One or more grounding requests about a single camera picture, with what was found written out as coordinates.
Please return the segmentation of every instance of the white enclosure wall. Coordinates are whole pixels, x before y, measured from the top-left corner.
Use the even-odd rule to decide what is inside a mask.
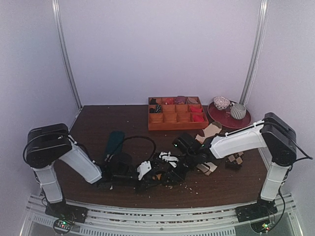
[[[84,105],[149,96],[240,99],[260,0],[62,0],[65,40]]]
[[[315,156],[315,2],[270,2],[248,108],[255,120],[266,112],[283,118],[295,129],[300,146]],[[293,194],[306,235],[314,235],[315,161],[296,163],[284,186]]]
[[[0,3],[0,234],[16,236],[30,193],[22,160],[30,129],[71,125],[78,113],[62,61],[50,0]]]

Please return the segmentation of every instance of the white teacup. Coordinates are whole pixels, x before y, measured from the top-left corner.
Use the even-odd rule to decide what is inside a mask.
[[[231,102],[231,116],[234,119],[243,119],[246,116],[246,107],[240,103]]]

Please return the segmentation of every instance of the wooden table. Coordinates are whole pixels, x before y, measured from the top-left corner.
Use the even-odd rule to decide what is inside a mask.
[[[101,162],[108,136],[112,131],[123,131],[126,137],[145,135],[155,140],[157,152],[171,151],[180,154],[172,141],[183,131],[148,131],[148,109],[136,106],[85,106],[75,122],[71,135],[83,143],[91,158]],[[188,131],[195,135],[198,131]],[[152,151],[146,140],[132,139],[124,143],[123,152],[133,157],[133,163],[146,160]],[[245,203],[257,198],[267,170],[258,150],[246,151],[243,167],[230,170],[223,160],[217,160],[218,168],[205,176],[194,170],[189,172],[181,185],[158,186],[141,194],[133,187],[114,186],[113,190],[97,190],[62,161],[55,163],[58,179],[67,199],[92,204],[141,208],[190,208],[212,207]]]

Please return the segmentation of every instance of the cardboard piece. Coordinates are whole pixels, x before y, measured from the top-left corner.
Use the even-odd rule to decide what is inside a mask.
[[[205,129],[203,129],[204,137],[197,135],[196,140],[199,141],[201,144],[205,141],[206,138],[215,136],[216,134],[220,133],[222,130],[222,124],[220,122],[212,122],[209,124]]]
[[[206,162],[204,164],[198,164],[197,168],[201,170],[202,173],[208,176],[209,174],[211,174],[212,172],[216,170],[217,166],[213,164],[212,162]]]

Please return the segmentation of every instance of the metal pole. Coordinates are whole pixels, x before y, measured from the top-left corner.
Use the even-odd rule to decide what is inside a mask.
[[[75,85],[75,81],[73,78],[73,74],[72,74],[72,70],[71,70],[71,66],[70,66],[70,61],[69,61],[69,57],[68,57],[68,52],[67,52],[67,48],[65,45],[65,39],[64,39],[64,34],[63,34],[63,25],[62,25],[61,16],[60,16],[60,10],[59,10],[59,0],[52,0],[52,4],[53,4],[53,12],[54,12],[55,22],[56,22],[56,26],[57,26],[61,51],[62,51],[62,55],[63,55],[63,63],[64,63],[65,71],[66,71],[66,74],[67,74],[67,77],[68,77],[68,80],[70,83],[70,88],[71,88],[71,91],[73,93],[75,102],[78,106],[78,109],[80,110],[82,108],[82,104],[80,101],[77,87]]]
[[[240,99],[240,103],[244,105],[245,100],[250,92],[250,87],[253,80],[255,65],[257,63],[259,50],[262,43],[262,38],[264,34],[264,28],[266,25],[266,15],[267,15],[267,7],[268,7],[268,0],[261,0],[260,2],[260,12],[258,17],[258,23],[257,23],[257,30],[256,30],[256,37],[254,41],[254,47],[252,50],[252,58],[250,62],[250,66],[247,72],[246,81],[244,84],[242,96]]]

